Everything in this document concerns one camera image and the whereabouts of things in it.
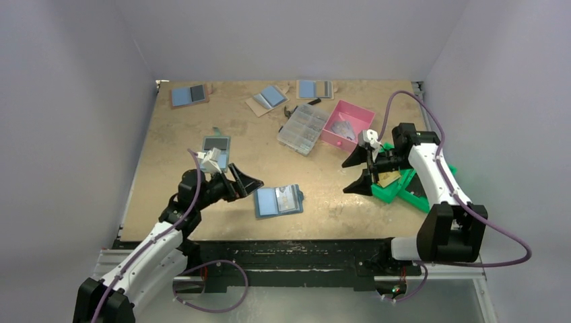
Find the blue card holder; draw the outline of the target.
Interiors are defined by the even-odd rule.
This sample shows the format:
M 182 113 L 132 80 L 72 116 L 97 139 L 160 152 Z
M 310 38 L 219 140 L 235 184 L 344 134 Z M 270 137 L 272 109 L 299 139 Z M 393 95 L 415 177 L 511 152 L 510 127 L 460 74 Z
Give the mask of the blue card holder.
M 260 188 L 253 196 L 257 219 L 304 212 L 304 194 L 298 184 Z

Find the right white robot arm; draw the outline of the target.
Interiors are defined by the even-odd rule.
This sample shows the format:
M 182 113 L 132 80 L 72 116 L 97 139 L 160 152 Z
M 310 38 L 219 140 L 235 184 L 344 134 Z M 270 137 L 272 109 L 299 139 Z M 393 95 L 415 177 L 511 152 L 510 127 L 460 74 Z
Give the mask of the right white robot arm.
M 380 269 L 393 274 L 405 262 L 473 263 L 479 256 L 488 217 L 482 205 L 473 204 L 452 175 L 433 131 L 417 131 L 412 123 L 392 130 L 394 146 L 384 149 L 376 131 L 362 131 L 358 144 L 342 163 L 343 168 L 365 164 L 361 176 L 344 188 L 348 194 L 371 196 L 382 173 L 414 170 L 428 199 L 430 210 L 418 233 L 392 238 L 389 249 L 378 255 Z

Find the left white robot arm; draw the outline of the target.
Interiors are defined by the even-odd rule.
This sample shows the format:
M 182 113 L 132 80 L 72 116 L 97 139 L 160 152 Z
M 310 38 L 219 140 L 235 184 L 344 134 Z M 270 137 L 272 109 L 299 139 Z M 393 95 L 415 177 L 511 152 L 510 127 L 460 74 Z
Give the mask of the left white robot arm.
M 188 240 L 201 222 L 201 210 L 220 201 L 245 198 L 264 183 L 243 174 L 234 164 L 210 178 L 195 168 L 186 171 L 168 206 L 149 235 L 119 265 L 100 279 L 88 278 L 79 287 L 74 322 L 135 322 L 138 313 L 163 284 L 177 275 L 226 261 L 204 262 L 200 246 Z

